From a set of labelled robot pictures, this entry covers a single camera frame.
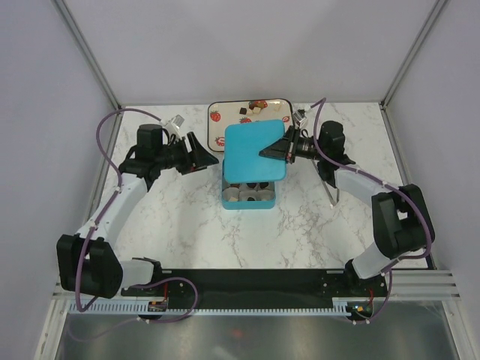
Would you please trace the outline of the teal tin lid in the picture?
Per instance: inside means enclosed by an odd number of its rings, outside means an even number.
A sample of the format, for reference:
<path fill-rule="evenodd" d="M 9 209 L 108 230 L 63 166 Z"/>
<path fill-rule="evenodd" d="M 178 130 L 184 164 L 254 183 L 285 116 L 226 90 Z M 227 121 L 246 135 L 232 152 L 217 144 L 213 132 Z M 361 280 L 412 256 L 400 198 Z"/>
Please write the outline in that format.
<path fill-rule="evenodd" d="M 284 135 L 280 119 L 232 124 L 224 134 L 223 177 L 229 183 L 281 181 L 287 174 L 283 160 L 260 156 L 260 152 Z"/>

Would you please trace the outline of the metal tongs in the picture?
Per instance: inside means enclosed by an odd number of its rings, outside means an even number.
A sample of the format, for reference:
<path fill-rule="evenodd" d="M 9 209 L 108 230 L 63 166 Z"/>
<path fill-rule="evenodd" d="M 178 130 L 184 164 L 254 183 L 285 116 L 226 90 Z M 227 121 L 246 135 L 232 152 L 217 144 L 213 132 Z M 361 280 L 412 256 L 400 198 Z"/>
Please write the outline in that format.
<path fill-rule="evenodd" d="M 330 208 L 334 209 L 340 201 L 340 191 L 331 187 L 326 181 L 320 178 L 320 183 L 328 197 Z"/>

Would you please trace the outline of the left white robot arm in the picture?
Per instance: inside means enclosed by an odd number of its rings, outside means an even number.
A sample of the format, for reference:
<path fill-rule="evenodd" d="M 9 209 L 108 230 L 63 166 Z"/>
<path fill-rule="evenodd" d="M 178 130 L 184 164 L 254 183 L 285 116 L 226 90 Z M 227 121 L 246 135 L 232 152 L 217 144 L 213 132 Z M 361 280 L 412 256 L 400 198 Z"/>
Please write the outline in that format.
<path fill-rule="evenodd" d="M 62 235 L 57 242 L 62 288 L 76 296 L 105 299 L 137 285 L 148 296 L 160 293 L 164 277 L 156 272 L 159 263 L 139 257 L 120 261 L 114 244 L 131 212 L 162 171 L 174 169 L 184 176 L 218 163 L 192 132 L 166 144 L 164 129 L 159 124 L 141 125 L 136 132 L 136 145 L 118 167 L 120 180 L 110 198 L 75 234 Z"/>

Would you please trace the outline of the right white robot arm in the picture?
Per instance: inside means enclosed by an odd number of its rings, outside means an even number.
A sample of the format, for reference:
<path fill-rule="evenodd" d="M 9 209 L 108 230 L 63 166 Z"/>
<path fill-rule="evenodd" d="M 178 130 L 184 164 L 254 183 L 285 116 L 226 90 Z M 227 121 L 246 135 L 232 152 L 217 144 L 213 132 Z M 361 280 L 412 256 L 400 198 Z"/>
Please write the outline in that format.
<path fill-rule="evenodd" d="M 368 290 L 370 278 L 385 274 L 404 258 L 421 249 L 429 249 L 434 229 L 421 189 L 408 184 L 392 187 L 365 175 L 345 152 L 344 127 L 326 121 L 319 136 L 305 137 L 288 127 L 285 134 L 259 151 L 259 156 L 282 160 L 288 164 L 296 158 L 316 164 L 322 182 L 354 196 L 370 207 L 373 243 L 345 265 L 343 287 L 352 296 Z"/>

